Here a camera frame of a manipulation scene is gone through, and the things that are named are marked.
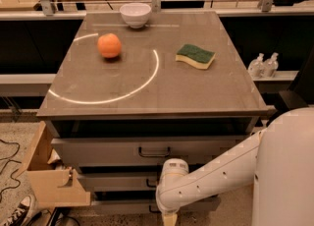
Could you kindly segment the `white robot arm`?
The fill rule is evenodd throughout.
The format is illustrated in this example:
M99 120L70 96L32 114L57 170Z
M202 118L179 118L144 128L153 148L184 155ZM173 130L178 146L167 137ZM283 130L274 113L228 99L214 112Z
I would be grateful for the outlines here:
M314 108L294 109L267 128L189 172L167 160L156 190L164 226L181 207L253 186L251 226L314 226Z

